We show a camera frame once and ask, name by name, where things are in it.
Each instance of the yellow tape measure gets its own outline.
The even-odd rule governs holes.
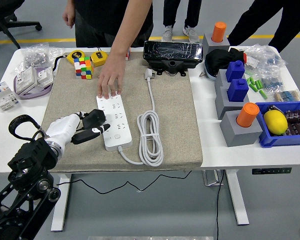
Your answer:
[[[74,64],[74,59],[84,58],[86,55],[81,50],[74,50],[66,56],[66,59],[72,64]]]
[[[108,54],[105,53],[104,51],[96,51],[96,52],[92,53],[90,59],[93,62],[93,65],[95,67],[99,67],[99,66],[105,64],[107,57],[108,57]]]

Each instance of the rubik's cube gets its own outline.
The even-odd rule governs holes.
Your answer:
[[[94,67],[88,56],[74,59],[75,76],[77,79],[92,79]]]

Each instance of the white table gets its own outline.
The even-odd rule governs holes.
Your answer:
[[[71,52],[77,48],[66,48],[65,52]],[[80,48],[83,52],[95,52],[95,48]],[[132,52],[142,52],[143,48],[134,48]],[[23,59],[22,49],[17,50],[1,79],[10,88],[13,86],[13,79],[16,75],[15,68]],[[204,69],[204,64],[200,63],[195,69],[189,69],[188,74],[192,88],[194,106],[196,110],[199,136],[201,140],[203,160],[202,170],[226,170],[228,184],[231,192],[233,206],[238,225],[247,225],[247,217],[244,201],[240,191],[237,178],[238,169],[242,168],[281,168],[300,165],[300,146],[276,146],[272,148],[261,148],[259,140],[254,144],[227,147],[222,131],[220,120],[217,118],[215,107],[215,86],[214,82],[207,77],[199,77]],[[287,90],[297,90],[297,86],[290,75],[287,67],[281,68],[281,78]],[[25,141],[13,137],[8,126],[15,117],[27,114],[41,125],[50,94],[32,100],[20,100],[20,104],[8,111],[0,109],[0,175],[8,175],[11,169],[7,163],[14,157],[16,152]],[[251,89],[248,92],[251,102],[264,102],[261,95]],[[24,123],[17,128],[16,133],[24,137],[32,137],[36,131],[31,123]],[[61,174],[60,182],[70,180],[70,175]],[[61,185],[62,199],[55,207],[53,231],[61,231],[63,228],[63,217],[67,205],[69,184]]]

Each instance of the hand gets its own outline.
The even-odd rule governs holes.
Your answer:
[[[101,73],[99,75],[99,80],[97,83],[97,96],[98,98],[104,95],[105,99],[109,98],[109,90],[111,91],[111,96],[116,95],[115,81],[117,82],[117,94],[121,94],[123,88],[123,81],[126,68],[126,56],[122,54],[116,54],[110,52],[108,58],[103,65]]]
[[[65,24],[69,26],[71,29],[75,24],[75,16],[76,16],[75,4],[72,3],[71,1],[68,1],[67,5],[65,6],[64,12],[62,14],[62,18]]]

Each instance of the black pants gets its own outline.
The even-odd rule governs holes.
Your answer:
[[[164,0],[163,25],[172,26],[176,23],[177,10],[181,0]],[[199,13],[202,0],[189,0],[184,26],[194,28],[199,22]]]
[[[107,48],[111,47],[116,38],[115,35],[110,35],[105,32],[99,31],[94,27],[87,24],[82,16],[75,11],[75,43],[77,48]],[[143,47],[145,41],[149,40],[154,25],[152,24],[149,29],[136,37],[132,43],[132,48]]]
[[[280,24],[269,42],[280,53],[300,32],[300,0],[254,0],[230,33],[230,45],[242,44],[282,8]]]

